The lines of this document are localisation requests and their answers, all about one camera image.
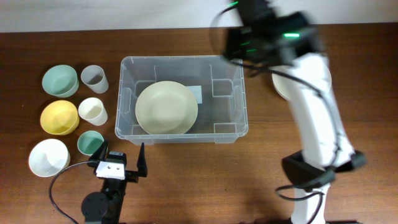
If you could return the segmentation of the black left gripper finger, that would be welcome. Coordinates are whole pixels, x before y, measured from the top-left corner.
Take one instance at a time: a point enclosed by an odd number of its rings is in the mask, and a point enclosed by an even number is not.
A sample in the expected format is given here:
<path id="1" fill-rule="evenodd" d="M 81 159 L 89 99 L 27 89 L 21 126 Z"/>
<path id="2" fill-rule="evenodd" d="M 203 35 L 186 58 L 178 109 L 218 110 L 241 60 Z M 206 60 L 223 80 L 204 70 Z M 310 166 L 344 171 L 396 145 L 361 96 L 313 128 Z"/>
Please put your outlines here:
<path id="1" fill-rule="evenodd" d="M 137 159 L 137 173 L 139 177 L 147 177 L 147 164 L 145 157 L 145 144 L 141 144 L 141 148 L 139 151 L 139 157 Z"/>
<path id="2" fill-rule="evenodd" d="M 88 159 L 89 167 L 97 167 L 101 161 L 105 161 L 108 152 L 108 140 L 104 140 L 100 147 Z"/>

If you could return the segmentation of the beige plate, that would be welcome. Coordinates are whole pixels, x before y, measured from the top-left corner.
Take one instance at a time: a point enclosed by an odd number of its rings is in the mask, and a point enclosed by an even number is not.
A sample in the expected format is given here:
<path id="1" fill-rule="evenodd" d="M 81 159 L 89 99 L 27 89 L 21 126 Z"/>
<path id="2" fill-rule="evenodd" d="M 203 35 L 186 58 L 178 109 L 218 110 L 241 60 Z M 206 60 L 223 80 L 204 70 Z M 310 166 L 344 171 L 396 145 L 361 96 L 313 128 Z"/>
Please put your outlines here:
<path id="1" fill-rule="evenodd" d="M 197 120 L 198 103 L 186 86 L 161 81 L 149 85 L 138 96 L 135 114 L 148 134 L 184 134 Z"/>
<path id="2" fill-rule="evenodd" d="M 327 62 L 316 63 L 315 65 L 310 65 L 309 63 L 298 63 L 295 64 L 294 67 L 281 66 L 277 67 L 276 70 L 287 73 L 288 75 L 291 75 L 292 72 L 296 72 L 298 70 L 300 79 L 309 81 L 311 85 L 317 86 L 323 91 L 329 92 L 331 90 L 332 78 Z M 275 73 L 272 74 L 272 82 L 276 92 L 278 92 L 278 94 L 285 100 L 290 101 L 291 95 L 289 88 L 286 87 L 285 84 L 287 81 L 297 83 Z"/>

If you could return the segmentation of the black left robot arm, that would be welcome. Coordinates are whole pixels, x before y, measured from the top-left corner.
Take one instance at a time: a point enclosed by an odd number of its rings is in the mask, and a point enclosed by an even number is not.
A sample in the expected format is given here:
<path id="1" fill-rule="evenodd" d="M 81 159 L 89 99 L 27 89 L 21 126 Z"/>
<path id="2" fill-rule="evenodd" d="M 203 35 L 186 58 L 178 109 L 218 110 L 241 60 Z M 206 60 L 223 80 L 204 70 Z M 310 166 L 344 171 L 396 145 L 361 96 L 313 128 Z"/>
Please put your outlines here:
<path id="1" fill-rule="evenodd" d="M 127 170 L 127 155 L 109 151 L 107 140 L 90 156 L 88 165 L 94 168 L 94 175 L 103 180 L 103 185 L 99 192 L 88 194 L 81 203 L 85 223 L 118 223 L 127 184 L 147 177 L 145 144 L 141 144 L 137 170 Z"/>

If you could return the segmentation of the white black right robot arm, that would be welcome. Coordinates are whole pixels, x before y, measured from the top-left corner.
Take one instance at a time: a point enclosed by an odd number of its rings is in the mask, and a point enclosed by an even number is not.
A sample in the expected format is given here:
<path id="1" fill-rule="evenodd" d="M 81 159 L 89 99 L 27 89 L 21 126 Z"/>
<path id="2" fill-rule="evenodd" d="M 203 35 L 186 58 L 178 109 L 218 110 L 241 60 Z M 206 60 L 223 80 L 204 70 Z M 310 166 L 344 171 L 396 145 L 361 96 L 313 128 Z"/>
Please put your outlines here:
<path id="1" fill-rule="evenodd" d="M 294 191 L 289 222 L 324 223 L 336 174 L 362 167 L 366 157 L 346 135 L 318 30 L 304 13 L 278 16 L 267 1 L 234 1 L 230 8 L 243 24 L 228 30 L 224 58 L 254 73 L 280 76 L 299 128 L 302 149 L 282 160 L 287 188 Z"/>

